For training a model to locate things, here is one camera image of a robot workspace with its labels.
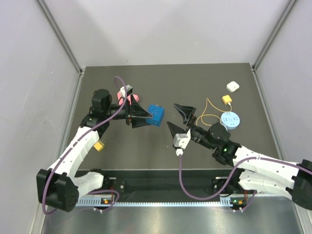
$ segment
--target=white wall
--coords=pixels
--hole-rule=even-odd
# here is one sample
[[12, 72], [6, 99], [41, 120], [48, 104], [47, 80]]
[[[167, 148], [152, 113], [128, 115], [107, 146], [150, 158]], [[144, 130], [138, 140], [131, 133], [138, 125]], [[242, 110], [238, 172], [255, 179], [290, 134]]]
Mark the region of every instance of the white wall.
[[36, 174], [57, 158], [78, 73], [34, 0], [0, 7], [0, 229], [30, 230]]
[[45, 0], [81, 67], [254, 63], [288, 0]]
[[258, 69], [284, 153], [312, 160], [312, 1], [300, 0]]

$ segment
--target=yellow cube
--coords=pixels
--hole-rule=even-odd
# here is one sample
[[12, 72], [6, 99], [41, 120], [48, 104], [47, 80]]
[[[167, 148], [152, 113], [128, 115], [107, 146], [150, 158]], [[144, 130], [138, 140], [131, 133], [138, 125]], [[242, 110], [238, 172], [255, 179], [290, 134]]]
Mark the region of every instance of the yellow cube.
[[225, 95], [225, 96], [222, 97], [222, 101], [224, 102], [224, 104], [227, 105], [227, 104], [232, 102], [232, 99], [231, 99], [231, 97], [229, 95]]
[[94, 144], [93, 146], [97, 151], [101, 151], [102, 149], [104, 149], [105, 145], [102, 141], [98, 141], [97, 143]]

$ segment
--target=light blue round object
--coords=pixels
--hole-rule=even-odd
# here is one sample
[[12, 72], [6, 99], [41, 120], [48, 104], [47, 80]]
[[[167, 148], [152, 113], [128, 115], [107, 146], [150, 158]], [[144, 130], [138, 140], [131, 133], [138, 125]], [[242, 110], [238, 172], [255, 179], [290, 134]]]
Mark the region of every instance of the light blue round object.
[[221, 115], [222, 123], [228, 128], [228, 130], [234, 130], [238, 127], [240, 119], [234, 112], [224, 112]]

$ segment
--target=purple cord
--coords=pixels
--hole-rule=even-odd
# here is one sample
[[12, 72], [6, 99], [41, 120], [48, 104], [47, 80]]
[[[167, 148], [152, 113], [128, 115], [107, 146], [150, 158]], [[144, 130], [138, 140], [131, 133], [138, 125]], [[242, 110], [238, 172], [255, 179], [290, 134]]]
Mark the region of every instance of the purple cord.
[[[117, 197], [116, 197], [116, 199], [114, 199], [114, 201], [112, 202], [112, 204], [109, 207], [107, 207], [105, 210], [103, 210], [103, 212], [106, 212], [106, 211], [110, 210], [115, 205], [115, 203], [119, 200], [119, 193], [118, 193], [118, 191], [109, 189], [109, 190], [100, 190], [100, 191], [94, 191], [94, 192], [90, 192], [89, 193], [91, 195], [91, 194], [102, 194], [102, 193], [109, 193], [109, 192], [117, 194]], [[76, 214], [80, 213], [81, 211], [86, 211], [86, 210], [93, 210], [93, 208], [91, 208], [91, 207], [82, 208], [82, 209], [74, 212], [73, 214], [71, 214], [66, 219], [64, 219], [63, 222], [61, 222], [57, 226], [53, 226], [52, 223], [51, 223], [51, 219], [49, 219], [50, 226], [51, 226], [52, 229], [55, 230], [55, 229], [59, 228], [61, 225], [63, 225], [65, 222], [67, 222], [70, 218], [75, 216]]]
[[[222, 191], [226, 188], [226, 186], [228, 185], [228, 183], [230, 182], [235, 170], [238, 168], [238, 166], [240, 164], [242, 164], [243, 162], [247, 161], [247, 160], [252, 160], [252, 159], [257, 159], [256, 157], [248, 157], [248, 158], [245, 158], [241, 161], [239, 161], [234, 167], [233, 169], [231, 170], [230, 174], [229, 174], [229, 177], [227, 178], [227, 180], [225, 181], [224, 185], [221, 187], [221, 189], [216, 192], [215, 194], [212, 194], [208, 197], [198, 197], [198, 196], [194, 196], [192, 194], [190, 194], [184, 187], [183, 185], [183, 182], [182, 182], [182, 155], [180, 155], [180, 167], [179, 167], [179, 182], [180, 182], [180, 186], [182, 188], [182, 190], [184, 191], [184, 193], [190, 197], [190, 198], [193, 198], [193, 199], [196, 199], [196, 200], [209, 200], [209, 199], [212, 199], [216, 196], [218, 196], [220, 193], [222, 193]], [[258, 158], [258, 160], [264, 160], [264, 161], [269, 161], [269, 162], [275, 162], [275, 163], [279, 163], [279, 164], [283, 164], [283, 165], [286, 165], [286, 166], [290, 166], [290, 167], [294, 167], [294, 168], [297, 168], [299, 170], [302, 170], [310, 175], [312, 175], [312, 172], [309, 171], [308, 169], [305, 169], [303, 167], [300, 167], [298, 165], [294, 165], [294, 164], [291, 164], [289, 162], [284, 162], [284, 161], [279, 161], [279, 160], [276, 160], [276, 159], [273, 159], [273, 158], [265, 158], [265, 157], [260, 157]], [[253, 193], [253, 196], [251, 198], [251, 200], [249, 201], [249, 203], [242, 209], [242, 211], [244, 211], [245, 209], [247, 209], [250, 205], [250, 203], [252, 202], [252, 200], [254, 199], [254, 196], [256, 194], [256, 191]]]
[[[118, 76], [115, 76], [114, 77], [114, 82], [116, 84], [116, 86], [118, 87], [117, 85], [117, 82], [116, 82], [116, 79], [119, 79], [122, 83], [122, 85], [124, 86], [125, 90], [127, 90], [127, 87], [126, 87], [126, 84], [125, 82], [123, 81], [122, 78], [118, 77]], [[87, 132], [85, 132], [74, 144], [74, 146], [81, 140], [83, 139], [88, 133], [90, 133], [91, 131], [93, 131], [94, 129], [98, 128], [99, 126], [107, 123], [108, 121], [110, 121], [112, 118], [114, 118], [120, 111], [121, 109], [123, 108], [123, 106], [125, 105], [127, 99], [125, 98], [122, 102], [122, 105], [120, 106], [120, 108], [112, 115], [110, 116], [109, 118], [107, 118], [106, 120], [104, 120], [103, 122], [97, 124], [96, 126], [94, 126], [93, 128], [91, 128], [90, 130], [88, 130]], [[45, 208], [45, 202], [46, 202], [46, 197], [47, 197], [47, 192], [48, 192], [48, 188], [49, 188], [49, 185], [50, 185], [50, 182], [52, 180], [52, 176], [54, 175], [55, 171], [57, 170], [57, 168], [60, 166], [60, 164], [63, 162], [63, 160], [68, 156], [68, 154], [71, 152], [73, 148], [70, 148], [65, 154], [64, 156], [58, 161], [58, 163], [56, 164], [56, 166], [53, 168], [53, 170], [51, 171], [48, 179], [47, 179], [47, 182], [45, 183], [45, 186], [44, 186], [44, 190], [43, 190], [43, 195], [42, 195], [42, 211], [45, 215], [50, 215], [52, 214], [53, 212], [56, 211], [56, 209], [53, 209], [52, 211], [50, 212], [47, 212], [46, 208]]]

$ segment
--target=purple cable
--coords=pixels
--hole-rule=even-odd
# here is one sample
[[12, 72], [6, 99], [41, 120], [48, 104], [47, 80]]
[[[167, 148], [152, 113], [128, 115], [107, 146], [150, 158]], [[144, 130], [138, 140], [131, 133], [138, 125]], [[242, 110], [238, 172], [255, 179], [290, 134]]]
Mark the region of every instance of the purple cable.
[[[290, 167], [294, 167], [294, 168], [297, 168], [299, 170], [302, 170], [310, 175], [312, 175], [312, 172], [309, 171], [308, 169], [305, 169], [303, 167], [300, 167], [298, 165], [294, 165], [294, 164], [291, 164], [289, 162], [284, 162], [284, 161], [279, 161], [279, 160], [276, 160], [276, 159], [273, 159], [273, 158], [265, 158], [265, 157], [259, 157], [259, 158], [256, 158], [256, 157], [248, 157], [248, 158], [245, 158], [241, 161], [239, 161], [234, 167], [233, 169], [231, 170], [230, 174], [229, 174], [229, 177], [227, 178], [227, 180], [225, 181], [224, 185], [221, 187], [221, 189], [216, 192], [215, 194], [213, 195], [210, 195], [208, 197], [198, 197], [198, 196], [194, 196], [192, 194], [190, 194], [184, 187], [183, 185], [183, 182], [182, 182], [182, 156], [180, 156], [180, 167], [179, 167], [179, 182], [180, 182], [180, 186], [182, 188], [182, 190], [184, 191], [184, 193], [190, 197], [190, 198], [193, 198], [193, 199], [196, 199], [196, 200], [209, 200], [209, 199], [212, 199], [216, 196], [218, 196], [220, 193], [222, 193], [222, 191], [226, 188], [226, 186], [228, 185], [228, 183], [230, 182], [235, 170], [238, 168], [238, 166], [240, 164], [242, 164], [243, 162], [247, 161], [247, 160], [252, 160], [252, 159], [257, 159], [257, 160], [264, 160], [264, 161], [269, 161], [269, 162], [275, 162], [275, 163], [279, 163], [279, 164], [283, 164], [283, 165], [286, 165], [286, 166], [290, 166]], [[254, 192], [253, 194], [253, 197], [251, 198], [251, 200], [249, 201], [249, 203], [246, 205], [246, 207], [244, 207], [243, 211], [250, 205], [250, 202], [253, 200], [254, 196], [255, 196], [256, 192]]]
[[[89, 193], [89, 194], [91, 195], [91, 194], [102, 194], [102, 193], [109, 193], [109, 192], [112, 192], [112, 193], [117, 194], [117, 197], [116, 197], [116, 199], [114, 199], [114, 201], [112, 202], [112, 204], [111, 204], [109, 207], [107, 207], [105, 210], [102, 210], [103, 212], [106, 212], [106, 211], [110, 210], [110, 209], [115, 205], [115, 203], [119, 200], [119, 193], [118, 193], [116, 190], [111, 190], [111, 189], [109, 189], [109, 190], [94, 191], [94, 192], [90, 192], [90, 193]], [[72, 217], [75, 216], [76, 214], [80, 213], [81, 211], [93, 210], [93, 209], [94, 209], [94, 208], [91, 208], [91, 207], [82, 208], [82, 209], [80, 209], [80, 210], [74, 212], [73, 214], [71, 214], [71, 215], [70, 215], [69, 217], [67, 217], [66, 219], [64, 219], [63, 222], [61, 222], [61, 223], [58, 224], [57, 226], [52, 225], [51, 219], [49, 219], [50, 226], [51, 226], [52, 229], [55, 230], [55, 229], [59, 228], [60, 226], [62, 226], [62, 225], [63, 225], [65, 222], [67, 222], [70, 218], [72, 218]]]
[[[127, 90], [127, 87], [126, 87], [126, 84], [125, 82], [123, 81], [122, 78], [118, 77], [118, 76], [115, 76], [114, 77], [114, 82], [116, 84], [116, 86], [118, 87], [117, 85], [117, 82], [116, 82], [116, 79], [119, 79], [124, 87], [125, 90]], [[125, 98], [122, 102], [122, 105], [120, 106], [120, 108], [112, 115], [110, 116], [109, 118], [107, 118], [106, 120], [104, 120], [103, 122], [97, 124], [96, 126], [94, 126], [93, 128], [91, 128], [90, 130], [88, 130], [87, 132], [85, 132], [73, 145], [73, 147], [75, 145], [77, 145], [77, 143], [83, 139], [88, 133], [90, 133], [91, 131], [93, 131], [94, 129], [98, 128], [99, 126], [107, 123], [108, 121], [110, 121], [112, 118], [114, 118], [120, 111], [121, 109], [124, 107], [125, 103], [126, 103], [127, 99]], [[50, 212], [47, 212], [46, 208], [45, 208], [45, 202], [46, 202], [46, 197], [47, 197], [47, 192], [48, 192], [48, 188], [49, 188], [49, 185], [50, 185], [50, 182], [52, 180], [52, 176], [54, 175], [55, 171], [57, 170], [57, 168], [60, 166], [60, 164], [63, 162], [63, 160], [68, 156], [68, 154], [71, 152], [73, 148], [70, 148], [68, 151], [66, 151], [66, 153], [64, 154], [64, 156], [58, 161], [58, 163], [56, 164], [56, 166], [53, 168], [53, 170], [51, 171], [48, 179], [47, 179], [47, 182], [45, 183], [45, 187], [44, 187], [44, 190], [43, 190], [43, 195], [42, 195], [42, 211], [45, 215], [50, 215], [52, 214], [53, 212], [56, 211], [56, 209], [53, 209], [52, 211]]]

